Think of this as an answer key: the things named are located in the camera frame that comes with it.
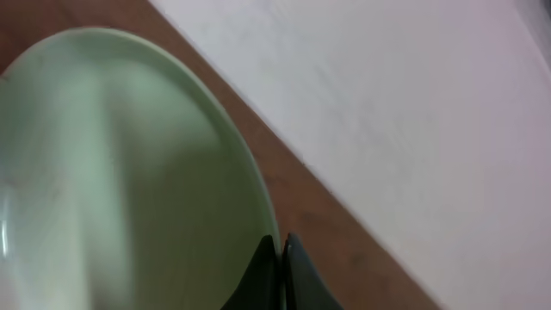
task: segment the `table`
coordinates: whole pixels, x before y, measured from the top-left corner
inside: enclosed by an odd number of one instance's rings
[[[67,28],[124,29],[179,58],[214,93],[250,147],[274,204],[280,234],[298,233],[346,309],[437,309],[323,184],[146,0],[0,2],[0,71],[37,41]]]

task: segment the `wooden surface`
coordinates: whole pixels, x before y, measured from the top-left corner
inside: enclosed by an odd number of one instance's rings
[[[125,29],[186,64],[226,108],[252,150],[282,239],[298,233],[346,309],[437,309],[436,304],[145,0],[0,0],[0,71],[35,42],[82,26]]]

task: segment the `dark object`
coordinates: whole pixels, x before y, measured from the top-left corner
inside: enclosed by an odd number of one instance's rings
[[[342,310],[314,268],[299,238],[290,233],[279,268],[271,236],[260,240],[241,282],[222,310],[281,309],[285,286],[288,310]]]

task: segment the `green plate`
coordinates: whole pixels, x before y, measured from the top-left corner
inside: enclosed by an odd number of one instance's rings
[[[0,181],[13,308],[219,309],[263,235],[280,249],[224,109],[173,56],[117,30],[56,34],[3,74]]]

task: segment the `white wall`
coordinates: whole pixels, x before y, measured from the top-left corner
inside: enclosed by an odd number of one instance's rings
[[[153,0],[430,294],[551,307],[551,78],[508,0]]]

